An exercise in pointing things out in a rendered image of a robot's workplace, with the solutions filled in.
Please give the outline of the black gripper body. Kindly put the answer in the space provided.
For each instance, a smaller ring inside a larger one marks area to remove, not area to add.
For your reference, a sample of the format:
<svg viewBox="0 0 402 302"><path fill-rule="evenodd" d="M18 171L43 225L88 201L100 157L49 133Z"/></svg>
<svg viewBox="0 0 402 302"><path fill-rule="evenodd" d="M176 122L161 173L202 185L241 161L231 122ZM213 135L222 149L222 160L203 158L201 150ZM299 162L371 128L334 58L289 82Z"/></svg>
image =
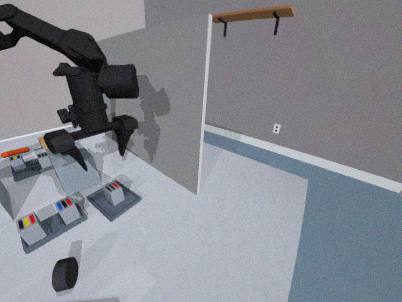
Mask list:
<svg viewBox="0 0 402 302"><path fill-rule="evenodd" d="M72 102L81 130L67 132L65 129L62 129L45 133L44 141L53 155L74 149L75 141L81 139L116 129L120 132L126 132L138 128L136 119L128 115L115 116L112 118L112 122L109 122L105 111L108 108L103 98Z"/></svg>

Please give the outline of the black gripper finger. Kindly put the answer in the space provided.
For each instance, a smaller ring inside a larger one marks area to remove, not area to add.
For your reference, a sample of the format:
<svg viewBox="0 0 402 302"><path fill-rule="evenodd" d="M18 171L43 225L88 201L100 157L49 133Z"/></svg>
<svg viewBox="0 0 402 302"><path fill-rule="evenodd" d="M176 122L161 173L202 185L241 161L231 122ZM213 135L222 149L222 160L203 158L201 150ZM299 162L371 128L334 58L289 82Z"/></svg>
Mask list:
<svg viewBox="0 0 402 302"><path fill-rule="evenodd" d="M80 150L79 148L77 148L75 146L74 149L68 150L66 152L62 152L61 153L62 156L66 156L66 155L70 155L70 157L75 158L75 160L81 165L81 167L87 172L87 166L86 163L84 161L84 159L82 158L81 154L80 154Z"/></svg>
<svg viewBox="0 0 402 302"><path fill-rule="evenodd" d="M134 130L131 131L126 131L126 132L120 132L119 130L114 130L115 134L117 135L117 146L118 146L118 151L120 156L124 156L127 144L129 142L129 139L134 132Z"/></svg>

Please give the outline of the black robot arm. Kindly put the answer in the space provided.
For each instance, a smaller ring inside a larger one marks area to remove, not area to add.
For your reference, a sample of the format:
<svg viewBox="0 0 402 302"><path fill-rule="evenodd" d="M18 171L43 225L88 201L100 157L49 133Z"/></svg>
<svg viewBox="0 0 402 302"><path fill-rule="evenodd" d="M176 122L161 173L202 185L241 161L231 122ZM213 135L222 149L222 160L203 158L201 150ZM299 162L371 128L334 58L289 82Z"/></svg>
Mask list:
<svg viewBox="0 0 402 302"><path fill-rule="evenodd" d="M109 98L138 99L139 86L134 64L108 65L97 42L89 33L60 28L20 10L12 4L0 5L0 21L6 22L13 31L0 32L0 51L12 48L27 36L38 43L61 52L75 65L60 62L53 76L66 76L72 101L82 102ZM71 107L71 108L70 108ZM57 110L61 122L72 122L76 129L78 116L73 105Z"/></svg>

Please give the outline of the dark grey cylinder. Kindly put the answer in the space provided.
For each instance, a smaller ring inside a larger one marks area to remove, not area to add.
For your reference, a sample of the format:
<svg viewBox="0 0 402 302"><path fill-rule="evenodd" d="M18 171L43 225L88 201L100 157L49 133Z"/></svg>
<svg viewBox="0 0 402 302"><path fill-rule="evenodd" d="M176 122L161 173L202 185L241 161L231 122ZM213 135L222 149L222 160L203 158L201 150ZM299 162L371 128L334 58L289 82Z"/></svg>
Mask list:
<svg viewBox="0 0 402 302"><path fill-rule="evenodd" d="M56 262L51 277L55 292L73 288L78 279L78 273L76 258L69 257Z"/></svg>

